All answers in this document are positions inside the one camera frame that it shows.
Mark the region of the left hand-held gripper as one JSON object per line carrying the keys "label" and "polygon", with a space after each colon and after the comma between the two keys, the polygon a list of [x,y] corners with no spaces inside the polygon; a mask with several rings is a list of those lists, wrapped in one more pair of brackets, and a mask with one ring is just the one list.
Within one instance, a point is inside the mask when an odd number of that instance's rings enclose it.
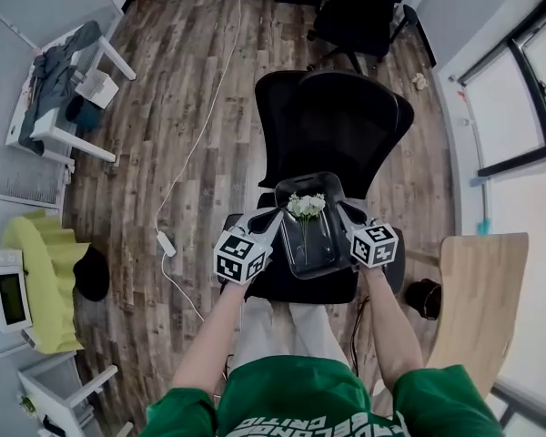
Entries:
{"label": "left hand-held gripper", "polygon": [[213,253],[213,270],[220,278],[246,285],[266,267],[271,245],[283,220],[279,208],[258,208],[240,217],[241,231],[224,230]]}

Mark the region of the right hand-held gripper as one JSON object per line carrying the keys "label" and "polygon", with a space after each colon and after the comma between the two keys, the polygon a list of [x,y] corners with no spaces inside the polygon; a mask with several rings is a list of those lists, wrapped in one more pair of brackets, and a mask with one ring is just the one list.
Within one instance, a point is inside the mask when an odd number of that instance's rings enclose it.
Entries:
{"label": "right hand-held gripper", "polygon": [[391,225],[375,225],[376,220],[366,210],[346,201],[338,201],[336,209],[346,236],[350,238],[351,257],[369,269],[387,265],[395,259],[399,238]]}

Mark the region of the black tray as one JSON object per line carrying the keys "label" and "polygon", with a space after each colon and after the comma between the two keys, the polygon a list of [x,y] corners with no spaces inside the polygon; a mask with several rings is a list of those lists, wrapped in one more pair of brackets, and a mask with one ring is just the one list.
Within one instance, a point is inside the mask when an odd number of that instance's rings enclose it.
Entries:
{"label": "black tray", "polygon": [[[344,198],[339,178],[319,172],[279,182],[274,191],[283,210],[281,235],[288,266],[298,279],[314,279],[350,267],[349,242],[341,226],[337,202]],[[324,196],[326,205],[317,217],[294,217],[288,210],[291,195]]]}

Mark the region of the white flowers with green leaves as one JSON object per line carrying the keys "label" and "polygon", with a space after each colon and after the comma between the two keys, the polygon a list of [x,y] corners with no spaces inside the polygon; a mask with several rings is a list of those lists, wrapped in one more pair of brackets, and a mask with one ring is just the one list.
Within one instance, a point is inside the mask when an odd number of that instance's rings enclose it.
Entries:
{"label": "white flowers with green leaves", "polygon": [[293,193],[289,197],[287,210],[301,226],[305,263],[308,263],[308,224],[312,219],[319,218],[325,207],[326,196],[324,193],[302,197]]}

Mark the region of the person's left forearm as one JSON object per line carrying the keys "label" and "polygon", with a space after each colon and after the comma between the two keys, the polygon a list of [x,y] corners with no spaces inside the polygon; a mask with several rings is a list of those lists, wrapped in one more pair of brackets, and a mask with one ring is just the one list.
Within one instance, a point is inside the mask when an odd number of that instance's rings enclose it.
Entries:
{"label": "person's left forearm", "polygon": [[224,371],[248,285],[228,283],[177,365],[171,386],[212,396]]}

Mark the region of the person's right forearm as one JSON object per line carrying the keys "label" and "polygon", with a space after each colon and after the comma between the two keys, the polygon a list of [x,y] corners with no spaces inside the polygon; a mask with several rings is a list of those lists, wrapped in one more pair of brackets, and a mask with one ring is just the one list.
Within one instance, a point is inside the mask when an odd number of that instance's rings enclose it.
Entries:
{"label": "person's right forearm", "polygon": [[369,290],[371,328],[381,378],[393,391],[404,374],[424,368],[420,343],[381,268],[362,267],[360,275]]}

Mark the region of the wooden table top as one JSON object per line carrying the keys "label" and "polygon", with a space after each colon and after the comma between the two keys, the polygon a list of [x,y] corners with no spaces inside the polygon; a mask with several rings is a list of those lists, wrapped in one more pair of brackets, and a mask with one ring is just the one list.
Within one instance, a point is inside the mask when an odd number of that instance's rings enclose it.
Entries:
{"label": "wooden table top", "polygon": [[440,271],[442,301],[429,368],[461,364],[487,396],[514,334],[529,235],[449,236],[437,256],[408,249],[406,257]]}

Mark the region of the white perforated box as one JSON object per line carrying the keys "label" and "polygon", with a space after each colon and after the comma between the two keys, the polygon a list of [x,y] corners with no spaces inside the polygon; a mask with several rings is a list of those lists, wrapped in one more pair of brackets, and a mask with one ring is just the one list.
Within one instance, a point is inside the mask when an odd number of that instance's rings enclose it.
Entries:
{"label": "white perforated box", "polygon": [[78,95],[102,109],[108,107],[118,90],[113,79],[107,73],[97,69],[88,72],[76,86]]}

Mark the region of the black mesh office chair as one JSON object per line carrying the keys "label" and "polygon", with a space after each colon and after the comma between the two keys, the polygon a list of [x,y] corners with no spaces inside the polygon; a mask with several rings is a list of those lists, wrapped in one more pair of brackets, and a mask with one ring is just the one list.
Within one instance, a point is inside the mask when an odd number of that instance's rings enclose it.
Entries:
{"label": "black mesh office chair", "polygon": [[[364,209],[361,202],[374,177],[414,119],[405,98],[351,71],[272,72],[259,79],[255,96],[265,138],[266,174],[254,210],[278,208],[274,191],[279,182],[319,172],[339,178],[344,193],[339,201]],[[223,231],[246,235],[240,228],[245,213],[228,216]],[[375,225],[381,224],[374,219]],[[390,287],[399,290],[404,280],[405,242],[402,232],[393,229],[399,238],[396,257],[377,268],[386,274]],[[298,279],[289,269],[280,225],[265,269],[246,284],[248,296],[314,305],[351,302],[359,270],[365,266],[350,256],[350,238],[346,238],[349,268]]]}
{"label": "black mesh office chair", "polygon": [[419,21],[416,11],[402,6],[403,17],[395,29],[391,24],[395,6],[402,0],[276,0],[280,3],[310,5],[315,10],[313,27],[306,33],[308,41],[317,39],[335,46],[318,62],[307,66],[313,71],[332,57],[343,54],[357,73],[362,68],[358,54],[371,56],[377,66],[389,53],[390,46],[406,25]]}

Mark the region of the white power strip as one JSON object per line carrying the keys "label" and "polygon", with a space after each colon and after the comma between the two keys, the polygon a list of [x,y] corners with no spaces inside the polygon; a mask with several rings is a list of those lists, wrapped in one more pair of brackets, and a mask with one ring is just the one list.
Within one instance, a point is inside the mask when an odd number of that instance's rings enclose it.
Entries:
{"label": "white power strip", "polygon": [[159,231],[157,233],[157,242],[167,257],[172,258],[176,255],[177,250],[165,232]]}

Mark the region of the person's beige trousers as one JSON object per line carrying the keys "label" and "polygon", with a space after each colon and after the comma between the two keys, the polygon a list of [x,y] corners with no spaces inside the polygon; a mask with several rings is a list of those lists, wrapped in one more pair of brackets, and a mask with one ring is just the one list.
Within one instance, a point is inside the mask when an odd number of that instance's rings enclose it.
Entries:
{"label": "person's beige trousers", "polygon": [[334,336],[329,315],[322,305],[288,305],[295,328],[293,343],[287,347],[273,329],[273,307],[268,300],[251,297],[241,316],[242,330],[238,336],[230,369],[272,356],[303,356],[349,362]]}

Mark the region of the person's green printed shirt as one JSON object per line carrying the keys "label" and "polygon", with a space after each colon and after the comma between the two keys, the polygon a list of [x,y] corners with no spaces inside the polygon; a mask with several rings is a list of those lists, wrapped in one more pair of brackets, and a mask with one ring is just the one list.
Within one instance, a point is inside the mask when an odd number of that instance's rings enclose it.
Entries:
{"label": "person's green printed shirt", "polygon": [[460,365],[405,373],[392,396],[384,418],[345,364],[272,356],[232,371],[218,405],[170,390],[148,407],[140,437],[504,437]]}

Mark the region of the black round cushion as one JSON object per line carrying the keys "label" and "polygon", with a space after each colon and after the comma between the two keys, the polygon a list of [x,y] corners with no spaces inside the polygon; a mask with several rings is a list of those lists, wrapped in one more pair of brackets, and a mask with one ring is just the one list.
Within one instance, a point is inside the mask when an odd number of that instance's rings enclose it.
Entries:
{"label": "black round cushion", "polygon": [[109,268],[106,256],[90,246],[85,256],[73,267],[76,289],[87,300],[103,300],[110,286]]}

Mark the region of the white side table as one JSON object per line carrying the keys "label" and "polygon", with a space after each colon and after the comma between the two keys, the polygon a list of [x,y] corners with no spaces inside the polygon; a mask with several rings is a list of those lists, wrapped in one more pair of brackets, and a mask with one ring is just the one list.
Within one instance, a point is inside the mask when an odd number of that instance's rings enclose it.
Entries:
{"label": "white side table", "polygon": [[[52,46],[63,44],[66,38],[72,35],[79,27],[58,37],[56,40],[52,41],[48,45],[41,47],[39,49],[38,55],[42,54],[44,51],[46,51]],[[136,72],[126,62],[126,60],[113,48],[113,46],[110,44],[110,42],[104,36],[103,33],[99,37],[98,41],[92,44],[91,46],[96,46],[99,51],[103,52],[128,80],[133,81],[137,78]],[[44,142],[44,145],[45,145],[45,152],[42,156],[39,156],[39,157],[48,158],[60,163],[66,163],[66,164],[71,163],[69,159],[63,158],[62,155],[57,154],[56,152],[53,152],[46,147],[46,141],[52,140],[52,141],[56,141],[58,143],[64,144],[66,146],[69,146],[71,148],[75,148],[80,151],[83,151],[87,153],[88,155],[95,158],[102,159],[105,162],[113,163],[116,161],[115,154],[101,147],[98,147],[92,143],[89,143],[85,141],[84,139],[77,137],[75,134],[70,133],[58,126],[59,117],[65,112],[66,107],[71,101],[71,99],[75,96],[79,96],[76,93],[76,86],[83,80],[84,76],[88,72],[95,70],[95,68],[89,68],[85,73],[82,73],[80,70],[77,69],[77,66],[76,66],[76,62],[79,60],[83,51],[87,50],[89,47],[81,51],[75,52],[74,55],[72,56],[71,63],[76,67],[76,71],[72,78],[74,83],[74,88],[75,88],[74,92],[72,93],[72,96],[60,107],[57,107],[48,111],[43,117],[41,117],[35,122],[35,130],[31,134],[31,138],[40,139]],[[32,93],[32,88],[30,87],[30,78],[34,70],[33,63],[29,68],[26,80],[24,81],[22,85],[19,98],[15,105],[15,111],[10,121],[10,127],[8,128],[8,132],[6,134],[6,139],[5,139],[5,144],[7,146],[16,147],[21,150],[27,151],[29,153],[33,153],[33,152],[26,148],[21,147],[18,144],[18,139],[21,133],[21,126],[25,116],[25,112],[28,108],[31,93]]]}

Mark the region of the black framed window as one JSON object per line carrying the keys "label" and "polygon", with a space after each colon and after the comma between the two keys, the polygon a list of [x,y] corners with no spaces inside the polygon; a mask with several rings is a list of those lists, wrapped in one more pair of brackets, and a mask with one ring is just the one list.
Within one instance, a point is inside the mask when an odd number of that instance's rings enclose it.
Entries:
{"label": "black framed window", "polygon": [[546,0],[459,78],[476,121],[480,184],[546,161]]}

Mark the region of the dark teal bin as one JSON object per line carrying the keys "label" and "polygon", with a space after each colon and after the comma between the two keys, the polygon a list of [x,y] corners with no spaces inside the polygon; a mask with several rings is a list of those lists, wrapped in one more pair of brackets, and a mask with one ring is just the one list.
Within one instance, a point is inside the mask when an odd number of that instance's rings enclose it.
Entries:
{"label": "dark teal bin", "polygon": [[95,130],[101,125],[103,110],[81,96],[75,96],[66,107],[66,120],[84,130]]}

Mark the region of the yellow-green cloth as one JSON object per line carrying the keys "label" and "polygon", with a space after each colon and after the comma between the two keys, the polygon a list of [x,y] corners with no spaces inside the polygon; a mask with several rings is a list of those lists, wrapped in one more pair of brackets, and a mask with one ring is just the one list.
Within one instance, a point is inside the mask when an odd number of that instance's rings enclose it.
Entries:
{"label": "yellow-green cloth", "polygon": [[81,351],[74,323],[73,267],[89,245],[76,241],[56,215],[43,210],[11,218],[1,239],[4,249],[23,255],[25,285],[32,328],[40,338],[40,351],[55,354]]}

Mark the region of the white radiator panel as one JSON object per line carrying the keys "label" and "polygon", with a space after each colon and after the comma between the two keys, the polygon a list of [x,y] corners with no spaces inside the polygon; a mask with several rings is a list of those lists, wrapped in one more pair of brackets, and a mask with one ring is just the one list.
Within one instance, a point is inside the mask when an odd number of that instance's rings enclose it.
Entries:
{"label": "white radiator panel", "polygon": [[15,147],[0,146],[0,195],[56,204],[63,165]]}

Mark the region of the small white gadget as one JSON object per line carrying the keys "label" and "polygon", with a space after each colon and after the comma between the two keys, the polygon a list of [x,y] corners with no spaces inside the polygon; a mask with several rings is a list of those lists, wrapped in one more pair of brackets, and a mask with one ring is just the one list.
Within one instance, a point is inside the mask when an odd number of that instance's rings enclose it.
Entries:
{"label": "small white gadget", "polygon": [[28,327],[22,329],[20,334],[31,349],[34,351],[40,351],[41,341],[34,328]]}

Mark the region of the grey crumpled clothes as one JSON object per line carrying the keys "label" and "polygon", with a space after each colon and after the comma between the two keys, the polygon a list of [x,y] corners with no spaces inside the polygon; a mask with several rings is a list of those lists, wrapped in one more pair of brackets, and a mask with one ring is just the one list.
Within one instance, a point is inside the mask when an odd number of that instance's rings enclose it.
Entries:
{"label": "grey crumpled clothes", "polygon": [[101,35],[98,22],[88,21],[67,37],[63,44],[52,46],[35,58],[30,78],[32,93],[18,139],[21,147],[38,156],[44,154],[44,142],[31,138],[35,122],[72,96],[75,90],[72,78],[76,71],[71,63],[72,56],[97,42]]}

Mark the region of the white shelf unit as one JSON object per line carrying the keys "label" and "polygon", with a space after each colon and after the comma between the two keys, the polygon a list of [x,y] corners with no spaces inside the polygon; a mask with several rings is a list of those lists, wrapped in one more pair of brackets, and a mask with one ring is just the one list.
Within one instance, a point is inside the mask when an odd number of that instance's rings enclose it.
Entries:
{"label": "white shelf unit", "polygon": [[97,431],[93,407],[87,399],[102,392],[103,386],[117,373],[118,367],[111,365],[83,383],[75,355],[68,353],[40,361],[17,375],[40,421],[47,418],[65,437],[87,437]]}

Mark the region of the white device with screen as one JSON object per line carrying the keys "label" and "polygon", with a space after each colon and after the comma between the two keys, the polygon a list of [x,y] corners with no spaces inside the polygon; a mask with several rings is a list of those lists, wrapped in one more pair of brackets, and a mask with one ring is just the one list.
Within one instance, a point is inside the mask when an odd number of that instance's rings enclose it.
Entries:
{"label": "white device with screen", "polygon": [[18,249],[0,249],[0,331],[30,328],[23,255]]}

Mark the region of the blue handled brush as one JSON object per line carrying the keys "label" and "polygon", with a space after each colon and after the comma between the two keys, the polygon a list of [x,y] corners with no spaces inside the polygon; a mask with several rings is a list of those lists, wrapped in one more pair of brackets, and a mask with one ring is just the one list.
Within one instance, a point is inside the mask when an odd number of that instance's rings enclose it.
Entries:
{"label": "blue handled brush", "polygon": [[491,224],[491,180],[486,178],[481,180],[480,190],[482,195],[482,218],[477,224],[477,234],[480,236],[490,235],[492,233]]}

